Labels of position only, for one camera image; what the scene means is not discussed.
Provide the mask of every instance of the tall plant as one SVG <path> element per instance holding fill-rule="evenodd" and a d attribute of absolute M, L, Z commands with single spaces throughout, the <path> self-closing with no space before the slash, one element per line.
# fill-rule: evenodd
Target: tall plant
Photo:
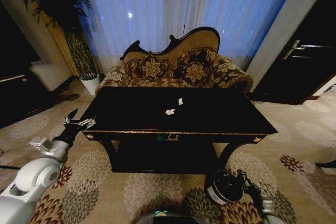
<path fill-rule="evenodd" d="M 81 80 L 92 80 L 97 76 L 91 50 L 83 38 L 80 17 L 87 17 L 83 6 L 90 7 L 89 0 L 23 0 L 28 9 L 29 1 L 38 7 L 34 10 L 37 21 L 40 13 L 44 12 L 51 18 L 47 24 L 57 23 L 63 30 L 70 55 L 74 60 Z"/>

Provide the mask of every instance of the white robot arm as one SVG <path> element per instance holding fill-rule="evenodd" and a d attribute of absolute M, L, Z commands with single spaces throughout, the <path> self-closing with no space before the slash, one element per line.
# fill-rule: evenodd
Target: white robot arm
<path fill-rule="evenodd" d="M 30 142 L 40 151 L 42 158 L 23 166 L 15 180 L 0 195 L 1 224 L 28 223 L 38 200 L 58 180 L 76 135 L 95 124 L 94 119 L 81 122 L 72 120 L 76 113 L 77 110 L 74 110 L 64 118 L 65 130 L 52 142 L 43 137 L 35 137 Z"/>

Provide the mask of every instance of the sheer curtain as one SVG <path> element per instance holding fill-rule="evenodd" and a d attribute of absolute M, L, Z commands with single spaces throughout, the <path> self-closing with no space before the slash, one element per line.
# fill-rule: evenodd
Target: sheer curtain
<path fill-rule="evenodd" d="M 145 50 L 162 51 L 169 35 L 183 35 L 187 0 L 90 0 L 89 18 L 83 19 L 88 41 L 100 70 L 119 63 L 136 40 Z"/>
<path fill-rule="evenodd" d="M 219 53 L 246 69 L 285 0 L 90 0 L 83 27 L 100 70 L 107 72 L 136 40 L 162 51 L 169 35 L 199 26 L 220 34 Z"/>
<path fill-rule="evenodd" d="M 185 30 L 214 27 L 219 53 L 246 69 L 285 0 L 190 0 Z"/>

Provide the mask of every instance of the dark wooden door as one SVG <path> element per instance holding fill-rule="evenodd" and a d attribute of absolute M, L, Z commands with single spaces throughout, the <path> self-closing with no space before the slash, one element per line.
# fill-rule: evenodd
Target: dark wooden door
<path fill-rule="evenodd" d="M 251 98 L 302 104 L 334 77 L 335 19 L 335 0 L 317 0 Z"/>

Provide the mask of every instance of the floral sofa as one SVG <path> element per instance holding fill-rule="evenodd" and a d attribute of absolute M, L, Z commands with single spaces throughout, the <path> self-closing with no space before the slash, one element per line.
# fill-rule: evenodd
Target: floral sofa
<path fill-rule="evenodd" d="M 251 76 L 218 54 L 219 34 L 210 27 L 192 30 L 171 42 L 162 52 L 145 51 L 139 41 L 121 57 L 96 89 L 103 87 L 200 87 L 234 88 L 247 93 Z"/>

